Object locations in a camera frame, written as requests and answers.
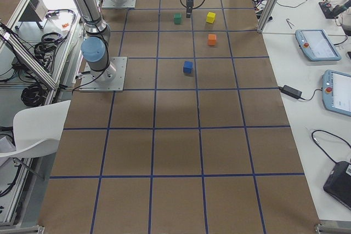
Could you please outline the green wooden block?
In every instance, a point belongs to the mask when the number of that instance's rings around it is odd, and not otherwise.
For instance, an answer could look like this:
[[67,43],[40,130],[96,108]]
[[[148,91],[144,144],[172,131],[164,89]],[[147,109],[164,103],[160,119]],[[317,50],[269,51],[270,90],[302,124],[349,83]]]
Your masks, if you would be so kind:
[[180,25],[182,23],[182,14],[174,13],[173,14],[173,22],[175,25]]

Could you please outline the yellow wooden block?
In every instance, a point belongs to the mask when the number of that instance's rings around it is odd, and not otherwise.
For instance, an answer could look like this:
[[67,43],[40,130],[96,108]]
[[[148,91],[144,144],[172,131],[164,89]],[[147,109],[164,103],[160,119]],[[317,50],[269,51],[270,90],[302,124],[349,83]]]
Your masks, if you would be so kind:
[[208,12],[206,15],[206,22],[208,24],[213,24],[216,20],[216,13],[214,12]]

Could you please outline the orange wooden block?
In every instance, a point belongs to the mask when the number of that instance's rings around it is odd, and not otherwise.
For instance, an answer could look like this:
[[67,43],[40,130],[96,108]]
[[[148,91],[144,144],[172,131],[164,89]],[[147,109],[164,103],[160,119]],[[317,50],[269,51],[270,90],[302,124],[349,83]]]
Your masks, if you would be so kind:
[[217,35],[216,34],[208,34],[207,44],[209,46],[215,46],[217,44]]

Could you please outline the blue wooden block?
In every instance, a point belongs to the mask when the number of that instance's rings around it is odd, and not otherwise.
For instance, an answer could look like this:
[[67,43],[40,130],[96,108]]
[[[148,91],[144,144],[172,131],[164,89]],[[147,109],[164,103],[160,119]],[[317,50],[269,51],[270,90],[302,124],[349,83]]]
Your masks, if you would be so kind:
[[186,74],[191,74],[192,71],[193,71],[193,62],[192,61],[184,61],[183,72]]

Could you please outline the allen key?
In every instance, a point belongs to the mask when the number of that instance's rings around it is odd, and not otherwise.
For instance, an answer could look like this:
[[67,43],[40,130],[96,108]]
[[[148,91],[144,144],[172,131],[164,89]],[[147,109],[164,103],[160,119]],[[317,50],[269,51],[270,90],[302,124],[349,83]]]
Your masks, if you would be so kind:
[[293,24],[293,23],[290,21],[290,19],[289,19],[289,18],[287,18],[287,19],[286,19],[286,22],[287,22],[287,24],[288,24],[289,28],[290,28],[290,29],[293,29],[294,24]]

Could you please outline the black power adapter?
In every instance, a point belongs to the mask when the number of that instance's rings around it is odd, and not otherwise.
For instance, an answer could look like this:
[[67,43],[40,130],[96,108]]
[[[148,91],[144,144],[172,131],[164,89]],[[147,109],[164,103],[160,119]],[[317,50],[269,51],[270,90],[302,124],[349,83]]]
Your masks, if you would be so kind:
[[279,91],[294,99],[300,99],[302,95],[302,92],[300,90],[292,88],[289,85],[279,86]]

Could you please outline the blue teach pendant upper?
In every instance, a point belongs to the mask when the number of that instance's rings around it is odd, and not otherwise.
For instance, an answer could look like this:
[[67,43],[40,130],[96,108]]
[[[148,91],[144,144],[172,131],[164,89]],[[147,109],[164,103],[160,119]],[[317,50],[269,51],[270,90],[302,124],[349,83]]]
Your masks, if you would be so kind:
[[295,31],[296,41],[302,53],[310,61],[340,61],[341,56],[322,29]]

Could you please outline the blue teach pendant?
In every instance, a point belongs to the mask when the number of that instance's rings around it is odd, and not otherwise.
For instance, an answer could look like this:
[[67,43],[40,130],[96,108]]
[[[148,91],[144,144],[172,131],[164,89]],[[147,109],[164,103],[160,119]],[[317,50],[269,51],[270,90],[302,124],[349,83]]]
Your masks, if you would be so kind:
[[327,110],[350,116],[350,75],[326,70],[322,77],[322,101]]
[[341,56],[322,29],[295,31],[296,41],[302,53],[310,61],[340,61]]

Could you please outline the brown paper mat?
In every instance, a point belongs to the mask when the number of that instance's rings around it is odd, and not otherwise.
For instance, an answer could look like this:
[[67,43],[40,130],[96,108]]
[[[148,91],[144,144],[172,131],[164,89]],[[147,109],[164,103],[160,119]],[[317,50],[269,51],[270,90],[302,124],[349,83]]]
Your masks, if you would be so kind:
[[39,216],[45,233],[314,232],[251,0],[196,0],[202,8],[175,25],[181,1],[103,12],[111,55],[128,59],[124,90],[73,94]]

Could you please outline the grey control box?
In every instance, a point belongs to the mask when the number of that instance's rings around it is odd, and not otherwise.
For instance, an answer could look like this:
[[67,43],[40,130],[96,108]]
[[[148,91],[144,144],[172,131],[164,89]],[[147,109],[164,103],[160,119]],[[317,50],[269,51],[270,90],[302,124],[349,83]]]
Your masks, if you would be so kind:
[[47,12],[48,8],[43,0],[30,0],[19,22],[35,22],[40,29],[43,29],[47,21]]

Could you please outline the blue teach pendant lower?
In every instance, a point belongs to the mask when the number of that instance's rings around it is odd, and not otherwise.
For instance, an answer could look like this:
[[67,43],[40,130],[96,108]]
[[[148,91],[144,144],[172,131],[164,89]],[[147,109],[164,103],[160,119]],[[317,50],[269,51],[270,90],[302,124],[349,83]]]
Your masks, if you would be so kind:
[[326,70],[322,77],[322,101],[327,110],[350,116],[350,75]]

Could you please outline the white plastic chair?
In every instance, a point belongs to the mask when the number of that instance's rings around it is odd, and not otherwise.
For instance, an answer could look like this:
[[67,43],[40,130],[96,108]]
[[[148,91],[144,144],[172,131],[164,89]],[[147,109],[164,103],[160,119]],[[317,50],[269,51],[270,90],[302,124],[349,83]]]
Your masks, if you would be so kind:
[[13,119],[16,150],[1,157],[36,158],[57,152],[70,100],[19,111]]

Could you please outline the black box device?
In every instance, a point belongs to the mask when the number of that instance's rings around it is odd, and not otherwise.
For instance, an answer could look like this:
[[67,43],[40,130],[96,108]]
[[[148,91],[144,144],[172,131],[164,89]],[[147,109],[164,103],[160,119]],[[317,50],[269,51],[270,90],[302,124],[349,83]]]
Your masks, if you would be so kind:
[[336,163],[323,189],[335,200],[350,209],[350,163]]

